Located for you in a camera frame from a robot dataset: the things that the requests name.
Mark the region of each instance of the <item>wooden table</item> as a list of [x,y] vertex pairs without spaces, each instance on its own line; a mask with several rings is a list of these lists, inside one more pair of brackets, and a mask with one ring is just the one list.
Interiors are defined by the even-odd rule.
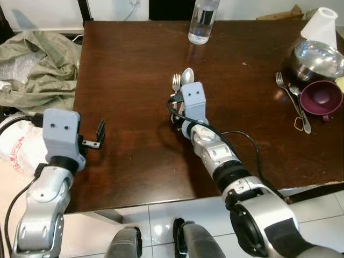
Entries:
[[[327,124],[309,116],[307,135],[294,129],[294,107],[275,83],[304,25],[219,21],[209,42],[196,46],[188,41],[189,22],[87,23],[74,108],[86,139],[94,139],[104,117],[106,140],[75,177],[68,212],[219,195],[165,107],[173,73],[186,67],[203,83],[210,123],[251,135],[276,188],[343,181],[343,107]],[[228,138],[257,175],[251,143],[241,135]]]

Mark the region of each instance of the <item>mug handle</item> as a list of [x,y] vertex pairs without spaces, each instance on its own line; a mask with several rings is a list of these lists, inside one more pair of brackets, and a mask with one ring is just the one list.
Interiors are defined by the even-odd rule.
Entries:
[[328,122],[329,121],[329,115],[324,115],[324,116],[322,116],[322,120],[324,121],[324,122]]

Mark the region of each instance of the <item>metal pot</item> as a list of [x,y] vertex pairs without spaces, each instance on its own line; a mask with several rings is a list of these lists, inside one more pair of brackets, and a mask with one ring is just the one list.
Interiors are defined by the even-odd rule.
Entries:
[[344,56],[327,44],[303,41],[291,53],[290,68],[304,82],[334,81],[344,76]]

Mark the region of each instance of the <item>red mug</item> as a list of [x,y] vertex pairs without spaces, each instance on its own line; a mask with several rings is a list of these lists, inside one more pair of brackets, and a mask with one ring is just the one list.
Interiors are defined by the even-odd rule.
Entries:
[[301,93],[300,104],[310,114],[322,116],[324,122],[343,102],[343,93],[331,81],[317,81],[309,84]]

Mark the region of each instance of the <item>green cloth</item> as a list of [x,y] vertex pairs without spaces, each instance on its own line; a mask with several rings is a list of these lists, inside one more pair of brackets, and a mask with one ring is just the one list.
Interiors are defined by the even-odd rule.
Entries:
[[0,45],[0,66],[37,51],[44,55],[30,70],[25,84],[6,80],[11,85],[0,90],[0,106],[15,107],[27,114],[47,108],[71,110],[81,46],[58,33],[25,31]]

